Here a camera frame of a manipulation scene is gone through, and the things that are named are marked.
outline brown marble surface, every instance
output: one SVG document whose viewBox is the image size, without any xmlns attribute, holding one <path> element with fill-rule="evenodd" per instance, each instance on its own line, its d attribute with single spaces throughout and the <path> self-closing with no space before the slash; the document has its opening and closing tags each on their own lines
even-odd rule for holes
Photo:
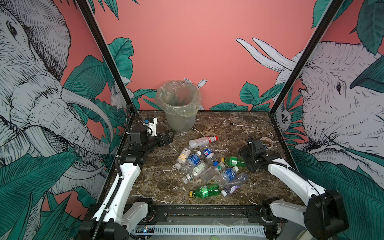
<svg viewBox="0 0 384 240">
<path fill-rule="evenodd" d="M 165 114 L 162 111 L 140 111 L 146 118 L 157 117 L 157 131 L 170 130 Z M 273 151 L 285 157 L 281 145 L 267 113 L 251 112 L 198 112 L 195 126 L 183 133 L 176 133 L 173 143 L 158 147 L 148 155 L 140 176 L 137 178 L 127 204 L 138 197 L 153 198 L 155 204 L 224 204 L 251 205 L 261 204 L 263 200 L 278 197 L 287 202 L 303 205 L 300 198 L 277 177 L 269 172 L 249 173 L 250 179 L 237 192 L 228 197 L 221 195 L 207 199 L 190 198 L 189 191 L 196 189 L 202 182 L 195 179 L 185 185 L 181 178 L 183 174 L 174 168 L 175 160 L 188 142 L 202 136 L 218 136 L 218 141 L 210 144 L 217 158 L 237 155 L 237 151 L 245 145 L 248 136 L 267 136 L 274 141 Z M 113 173 L 108 188 L 113 183 L 116 170 Z"/>
</svg>

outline elephant tusk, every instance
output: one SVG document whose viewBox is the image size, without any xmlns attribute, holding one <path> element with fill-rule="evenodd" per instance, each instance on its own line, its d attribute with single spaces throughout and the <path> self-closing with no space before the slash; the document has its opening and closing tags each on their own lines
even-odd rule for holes
<svg viewBox="0 0 384 240">
<path fill-rule="evenodd" d="M 281 72 L 283 70 L 283 66 L 278 64 L 277 62 L 269 59 L 268 57 L 262 55 L 254 46 L 242 40 L 241 38 L 237 38 L 236 41 L 240 43 L 251 55 L 252 57 L 258 61 L 261 65 L 272 69 L 276 72 Z"/>
<path fill-rule="evenodd" d="M 68 89 L 65 89 L 65 88 L 63 88 L 63 90 L 62 90 L 61 98 L 66 103 L 73 103 L 73 104 L 78 104 L 82 107 L 86 107 L 89 110 L 92 110 L 95 113 L 97 113 L 100 117 L 102 117 L 108 125 L 109 132 L 111 134 L 111 142 L 112 142 L 113 127 L 112 127 L 111 121 L 109 120 L 107 114 L 105 114 L 105 112 L 103 110 L 101 110 L 101 108 L 99 108 L 96 104 L 94 104 L 90 100 L 86 99 L 85 97 L 82 97 L 82 96 L 80 96 L 74 92 L 71 92 Z"/>
<path fill-rule="evenodd" d="M 270 56 L 273 60 L 275 60 L 278 64 L 282 65 L 285 68 L 288 68 L 289 70 L 293 70 L 296 66 L 296 62 L 287 59 L 281 53 L 279 53 L 276 49 L 274 49 L 271 45 L 267 44 L 266 42 L 257 39 L 252 38 L 252 40 L 261 47 L 261 49 Z"/>
<path fill-rule="evenodd" d="M 83 180 L 98 175 L 103 169 L 104 167 L 100 167 L 93 171 L 85 171 L 71 166 L 64 172 L 63 176 L 73 180 Z"/>
<path fill-rule="evenodd" d="M 29 142 L 35 147 L 35 149 L 43 156 L 49 157 L 57 154 L 47 138 L 41 127 L 35 126 L 24 130 L 25 135 L 29 139 Z"/>
</svg>

